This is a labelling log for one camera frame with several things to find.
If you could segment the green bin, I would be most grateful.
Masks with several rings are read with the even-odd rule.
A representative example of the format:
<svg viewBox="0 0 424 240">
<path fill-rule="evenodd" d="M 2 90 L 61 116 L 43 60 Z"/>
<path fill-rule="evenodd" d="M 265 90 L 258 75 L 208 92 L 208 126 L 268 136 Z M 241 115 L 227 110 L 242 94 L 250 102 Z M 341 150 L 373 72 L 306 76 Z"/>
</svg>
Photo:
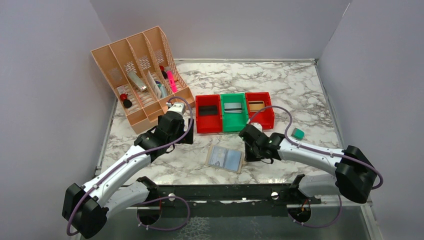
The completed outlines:
<svg viewBox="0 0 424 240">
<path fill-rule="evenodd" d="M 220 95 L 223 132 L 241 131 L 249 119 L 247 101 L 244 93 L 224 93 Z M 241 103 L 242 113 L 224 113 L 224 103 Z"/>
</svg>

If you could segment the red and black stamp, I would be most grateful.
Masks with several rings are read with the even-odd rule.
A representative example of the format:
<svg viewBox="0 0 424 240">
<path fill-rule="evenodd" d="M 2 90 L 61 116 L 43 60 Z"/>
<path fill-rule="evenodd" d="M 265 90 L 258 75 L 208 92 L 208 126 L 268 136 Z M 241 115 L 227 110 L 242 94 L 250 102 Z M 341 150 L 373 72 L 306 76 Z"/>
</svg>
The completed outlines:
<svg viewBox="0 0 424 240">
<path fill-rule="evenodd" d="M 122 105 L 125 109 L 129 109 L 133 106 L 132 102 L 128 99 L 128 95 L 126 93 L 120 94 L 119 99 L 121 100 Z"/>
</svg>

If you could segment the teal eraser block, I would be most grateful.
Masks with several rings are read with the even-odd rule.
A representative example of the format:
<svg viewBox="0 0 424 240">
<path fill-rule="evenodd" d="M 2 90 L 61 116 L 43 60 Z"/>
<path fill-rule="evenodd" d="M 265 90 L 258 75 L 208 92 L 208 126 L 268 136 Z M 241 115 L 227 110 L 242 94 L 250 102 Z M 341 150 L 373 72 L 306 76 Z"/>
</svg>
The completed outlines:
<svg viewBox="0 0 424 240">
<path fill-rule="evenodd" d="M 305 133 L 301 129 L 295 127 L 291 132 L 291 136 L 297 140 L 303 140 Z"/>
</svg>

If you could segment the right red bin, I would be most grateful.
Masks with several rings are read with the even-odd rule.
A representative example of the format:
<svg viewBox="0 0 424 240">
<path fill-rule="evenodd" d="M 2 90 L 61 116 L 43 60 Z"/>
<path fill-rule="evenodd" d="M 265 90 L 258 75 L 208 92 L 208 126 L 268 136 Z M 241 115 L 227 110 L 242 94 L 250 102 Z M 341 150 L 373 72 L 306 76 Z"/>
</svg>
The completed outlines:
<svg viewBox="0 0 424 240">
<path fill-rule="evenodd" d="M 258 112 L 250 112 L 248 107 L 249 101 L 263 101 L 265 106 L 271 106 L 271 96 L 269 92 L 246 92 L 245 99 L 247 104 L 248 116 L 251 118 L 254 114 L 257 114 L 252 122 L 259 123 L 263 130 L 271 130 L 275 125 L 275 113 L 272 108 L 267 108 Z"/>
</svg>

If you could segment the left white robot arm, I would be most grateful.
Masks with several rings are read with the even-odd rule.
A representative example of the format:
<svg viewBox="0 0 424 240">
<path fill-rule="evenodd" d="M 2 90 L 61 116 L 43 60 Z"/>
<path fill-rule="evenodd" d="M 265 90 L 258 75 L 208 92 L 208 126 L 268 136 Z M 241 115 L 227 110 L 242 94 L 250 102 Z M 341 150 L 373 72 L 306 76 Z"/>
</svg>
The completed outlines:
<svg viewBox="0 0 424 240">
<path fill-rule="evenodd" d="M 124 187 L 139 170 L 158 157 L 171 152 L 177 144 L 192 144 L 194 115 L 190 104 L 181 97 L 172 97 L 168 109 L 158 117 L 158 124 L 140 134 L 129 150 L 99 176 L 65 191 L 62 216 L 67 220 L 68 236 L 82 235 L 89 239 L 106 224 L 108 218 L 135 204 L 160 207 L 168 196 L 161 197 L 158 185 L 141 177 Z"/>
</svg>

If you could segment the grey card in bin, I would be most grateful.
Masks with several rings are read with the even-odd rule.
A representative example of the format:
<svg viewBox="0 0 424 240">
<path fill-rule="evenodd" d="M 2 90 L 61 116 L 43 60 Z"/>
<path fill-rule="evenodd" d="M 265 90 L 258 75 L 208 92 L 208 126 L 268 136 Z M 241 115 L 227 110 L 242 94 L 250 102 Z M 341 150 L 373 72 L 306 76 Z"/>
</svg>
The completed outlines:
<svg viewBox="0 0 424 240">
<path fill-rule="evenodd" d="M 226 114 L 240 114 L 243 112 L 243 107 L 240 102 L 225 102 L 224 113 Z"/>
</svg>

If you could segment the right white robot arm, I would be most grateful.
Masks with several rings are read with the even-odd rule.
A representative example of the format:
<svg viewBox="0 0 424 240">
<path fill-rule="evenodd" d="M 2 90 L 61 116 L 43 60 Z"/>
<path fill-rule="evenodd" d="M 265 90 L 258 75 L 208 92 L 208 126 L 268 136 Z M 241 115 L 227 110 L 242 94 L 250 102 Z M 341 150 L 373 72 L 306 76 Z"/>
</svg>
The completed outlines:
<svg viewBox="0 0 424 240">
<path fill-rule="evenodd" d="M 352 145 L 347 149 L 318 147 L 277 132 L 267 136 L 252 124 L 247 124 L 238 135 L 245 143 L 248 162 L 284 160 L 324 171 L 321 175 L 300 178 L 297 188 L 306 197 L 342 195 L 364 204 L 378 176 L 363 152 Z"/>
</svg>

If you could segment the peach desk file organizer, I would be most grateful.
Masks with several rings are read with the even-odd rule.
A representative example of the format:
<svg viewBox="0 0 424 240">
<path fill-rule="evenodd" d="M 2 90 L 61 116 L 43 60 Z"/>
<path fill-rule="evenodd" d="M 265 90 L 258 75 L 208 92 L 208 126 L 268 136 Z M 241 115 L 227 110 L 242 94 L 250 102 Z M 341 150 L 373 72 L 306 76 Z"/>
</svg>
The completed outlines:
<svg viewBox="0 0 424 240">
<path fill-rule="evenodd" d="M 126 119 L 136 134 L 158 122 L 173 102 L 184 98 L 191 107 L 195 98 L 188 84 L 177 70 L 172 51 L 163 30 L 153 27 L 91 51 L 94 61 L 113 90 Z M 141 92 L 127 76 L 135 71 L 147 90 Z M 173 93 L 166 71 L 172 71 L 177 92 Z M 132 107 L 124 108 L 120 94 L 127 94 Z"/>
</svg>

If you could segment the left red bin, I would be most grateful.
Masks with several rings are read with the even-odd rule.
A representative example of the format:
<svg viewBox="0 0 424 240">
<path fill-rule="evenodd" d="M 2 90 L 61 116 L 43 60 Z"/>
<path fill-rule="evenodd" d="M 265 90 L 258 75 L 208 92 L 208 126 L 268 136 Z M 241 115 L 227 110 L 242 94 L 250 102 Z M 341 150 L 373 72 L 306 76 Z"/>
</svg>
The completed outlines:
<svg viewBox="0 0 424 240">
<path fill-rule="evenodd" d="M 218 107 L 218 115 L 199 116 L 200 106 Z M 221 97 L 219 94 L 196 95 L 195 96 L 195 121 L 198 134 L 221 133 L 223 131 L 223 117 Z"/>
</svg>

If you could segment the black mounting rail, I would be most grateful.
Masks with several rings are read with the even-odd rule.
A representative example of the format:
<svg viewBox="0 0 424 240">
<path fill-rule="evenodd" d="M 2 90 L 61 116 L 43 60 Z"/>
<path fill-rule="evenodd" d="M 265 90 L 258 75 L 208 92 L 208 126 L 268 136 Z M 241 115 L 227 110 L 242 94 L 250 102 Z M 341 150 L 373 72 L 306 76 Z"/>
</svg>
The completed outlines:
<svg viewBox="0 0 424 240">
<path fill-rule="evenodd" d="M 298 190 L 299 175 L 293 183 L 157 185 L 148 177 L 136 180 L 147 186 L 147 203 L 136 203 L 142 219 L 286 217 L 301 207 L 321 200 Z"/>
</svg>

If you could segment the silver stapler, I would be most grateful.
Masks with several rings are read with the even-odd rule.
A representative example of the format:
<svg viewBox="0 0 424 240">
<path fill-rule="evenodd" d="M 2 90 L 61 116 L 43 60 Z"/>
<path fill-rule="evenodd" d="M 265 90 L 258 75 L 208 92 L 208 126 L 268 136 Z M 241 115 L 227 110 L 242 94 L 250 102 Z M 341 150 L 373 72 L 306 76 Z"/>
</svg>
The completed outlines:
<svg viewBox="0 0 424 240">
<path fill-rule="evenodd" d="M 127 76 L 129 79 L 136 85 L 136 87 L 141 91 L 144 92 L 147 90 L 146 84 L 138 77 L 137 73 L 135 71 L 130 71 L 127 73 Z"/>
</svg>

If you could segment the pink highlighter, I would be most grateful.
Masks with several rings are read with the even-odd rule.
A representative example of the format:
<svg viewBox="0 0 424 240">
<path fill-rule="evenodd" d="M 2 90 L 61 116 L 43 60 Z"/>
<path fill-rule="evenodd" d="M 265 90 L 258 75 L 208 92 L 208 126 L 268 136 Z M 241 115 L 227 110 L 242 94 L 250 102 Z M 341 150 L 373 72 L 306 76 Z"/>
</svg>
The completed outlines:
<svg viewBox="0 0 424 240">
<path fill-rule="evenodd" d="M 167 79 L 168 79 L 169 86 L 170 86 L 172 92 L 176 93 L 178 91 L 178 89 L 177 89 L 175 78 L 174 78 L 172 71 L 168 70 L 168 71 L 166 71 L 166 74 L 167 74 Z"/>
</svg>

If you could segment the red bin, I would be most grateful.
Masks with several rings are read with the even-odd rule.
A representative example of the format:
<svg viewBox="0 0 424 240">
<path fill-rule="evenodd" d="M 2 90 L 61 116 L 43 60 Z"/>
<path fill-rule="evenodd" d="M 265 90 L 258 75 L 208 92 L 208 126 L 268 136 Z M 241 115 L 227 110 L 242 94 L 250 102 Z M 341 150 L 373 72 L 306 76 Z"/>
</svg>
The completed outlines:
<svg viewBox="0 0 424 240">
<path fill-rule="evenodd" d="M 199 116 L 200 106 L 218 107 L 218 115 Z M 223 117 L 221 97 L 219 94 L 196 95 L 195 96 L 195 121 L 198 134 L 221 133 L 223 131 Z"/>
<path fill-rule="evenodd" d="M 271 106 L 271 96 L 269 92 L 246 92 L 245 99 L 247 104 L 248 116 L 251 118 L 254 114 L 257 114 L 252 122 L 259 123 L 263 130 L 271 130 L 275 125 L 275 113 L 272 108 L 267 108 L 258 112 L 250 112 L 248 107 L 249 101 L 263 101 L 265 106 Z"/>
</svg>

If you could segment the beige card holder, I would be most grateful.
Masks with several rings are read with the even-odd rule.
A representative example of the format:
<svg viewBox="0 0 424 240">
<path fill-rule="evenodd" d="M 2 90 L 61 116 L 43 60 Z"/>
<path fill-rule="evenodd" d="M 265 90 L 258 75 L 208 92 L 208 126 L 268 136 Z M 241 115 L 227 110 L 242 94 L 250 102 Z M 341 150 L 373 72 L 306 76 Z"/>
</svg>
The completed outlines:
<svg viewBox="0 0 424 240">
<path fill-rule="evenodd" d="M 205 160 L 205 165 L 233 173 L 240 173 L 245 153 L 223 146 L 211 145 Z"/>
</svg>

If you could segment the gold credit card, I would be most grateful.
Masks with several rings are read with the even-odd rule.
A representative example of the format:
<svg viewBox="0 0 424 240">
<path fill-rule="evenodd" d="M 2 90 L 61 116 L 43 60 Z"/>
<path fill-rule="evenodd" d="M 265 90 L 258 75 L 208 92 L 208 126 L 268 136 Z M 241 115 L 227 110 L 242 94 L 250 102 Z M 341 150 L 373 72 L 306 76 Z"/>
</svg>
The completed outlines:
<svg viewBox="0 0 424 240">
<path fill-rule="evenodd" d="M 259 112 L 265 106 L 266 105 L 263 101 L 249 101 L 248 102 L 249 111 L 252 112 L 252 113 Z"/>
</svg>

